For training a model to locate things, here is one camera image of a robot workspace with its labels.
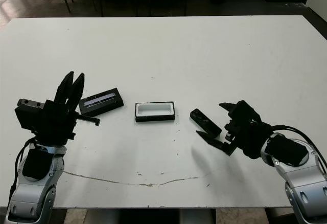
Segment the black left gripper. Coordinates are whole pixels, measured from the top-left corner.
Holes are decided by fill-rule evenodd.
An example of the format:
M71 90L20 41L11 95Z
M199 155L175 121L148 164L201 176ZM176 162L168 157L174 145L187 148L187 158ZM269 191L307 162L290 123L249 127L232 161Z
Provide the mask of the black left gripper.
M73 140L77 120L100 124L100 120L76 112L84 90L85 75L81 73L74 81L70 71L57 88L54 101L40 103L19 99L17 118L23 129L31 131L42 145L66 145Z

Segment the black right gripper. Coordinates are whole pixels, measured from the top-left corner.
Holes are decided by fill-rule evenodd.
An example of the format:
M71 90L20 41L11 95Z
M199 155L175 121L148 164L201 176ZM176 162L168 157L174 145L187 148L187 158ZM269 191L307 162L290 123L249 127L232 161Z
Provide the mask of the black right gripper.
M233 113L236 104L222 102L219 106ZM222 149L227 155L231 155L235 149L239 148L243 153L251 158L258 159L261 157L261 149L266 140L271 135L271 125L261 121L260 117L241 118L229 114L229 123L224 128L227 130L225 143L211 137L203 131L196 131L209 145Z

